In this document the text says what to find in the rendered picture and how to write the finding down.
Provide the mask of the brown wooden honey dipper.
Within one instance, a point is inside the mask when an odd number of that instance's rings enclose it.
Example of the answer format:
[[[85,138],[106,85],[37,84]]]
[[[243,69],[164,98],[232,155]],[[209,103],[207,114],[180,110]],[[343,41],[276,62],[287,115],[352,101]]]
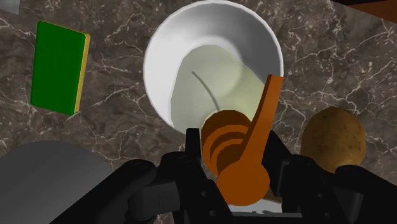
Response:
[[[261,162],[282,83],[282,76],[268,75],[252,120],[236,110],[222,110],[209,116],[202,126],[203,160],[217,175],[216,185],[228,204],[254,204],[269,189],[270,178]]]

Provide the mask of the grey rounded object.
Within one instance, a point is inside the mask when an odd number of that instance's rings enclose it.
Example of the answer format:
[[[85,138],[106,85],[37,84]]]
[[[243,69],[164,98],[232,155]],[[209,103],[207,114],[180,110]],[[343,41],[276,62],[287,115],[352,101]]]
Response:
[[[0,158],[0,224],[50,224],[111,172],[71,143],[23,144]]]

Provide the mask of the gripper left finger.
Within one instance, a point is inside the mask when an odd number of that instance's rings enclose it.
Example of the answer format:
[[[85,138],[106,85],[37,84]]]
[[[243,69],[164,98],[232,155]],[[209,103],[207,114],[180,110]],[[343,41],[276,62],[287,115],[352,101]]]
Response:
[[[125,162],[50,224],[154,224],[172,213],[175,224],[235,224],[213,180],[201,167],[200,131],[186,131],[186,148],[160,165]]]

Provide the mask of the brown potato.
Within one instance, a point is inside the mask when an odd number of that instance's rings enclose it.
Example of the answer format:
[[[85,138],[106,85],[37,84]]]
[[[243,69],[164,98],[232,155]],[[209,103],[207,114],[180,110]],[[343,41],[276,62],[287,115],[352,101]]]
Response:
[[[342,165],[360,165],[366,154],[365,128],[350,111],[328,107],[306,125],[300,154],[334,173]]]

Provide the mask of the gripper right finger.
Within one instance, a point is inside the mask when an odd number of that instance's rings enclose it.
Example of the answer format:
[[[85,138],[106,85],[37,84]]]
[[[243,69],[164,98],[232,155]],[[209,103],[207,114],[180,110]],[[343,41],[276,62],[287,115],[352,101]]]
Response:
[[[283,212],[300,213],[307,224],[397,224],[397,186],[360,166],[330,173],[290,153],[274,131],[262,164]]]

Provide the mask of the white bowl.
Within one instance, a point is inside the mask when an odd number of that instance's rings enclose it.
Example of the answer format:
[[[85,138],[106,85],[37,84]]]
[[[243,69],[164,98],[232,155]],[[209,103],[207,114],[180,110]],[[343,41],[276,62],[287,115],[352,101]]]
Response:
[[[152,35],[143,64],[151,105],[180,133],[201,128],[223,109],[252,118],[270,74],[284,74],[273,30],[228,0],[198,1],[169,15]]]

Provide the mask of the green sponge with yellow side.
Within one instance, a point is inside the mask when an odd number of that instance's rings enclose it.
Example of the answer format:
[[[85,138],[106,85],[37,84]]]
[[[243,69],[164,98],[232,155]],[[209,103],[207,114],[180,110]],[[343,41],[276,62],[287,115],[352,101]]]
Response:
[[[39,21],[31,104],[65,115],[80,109],[90,35]]]

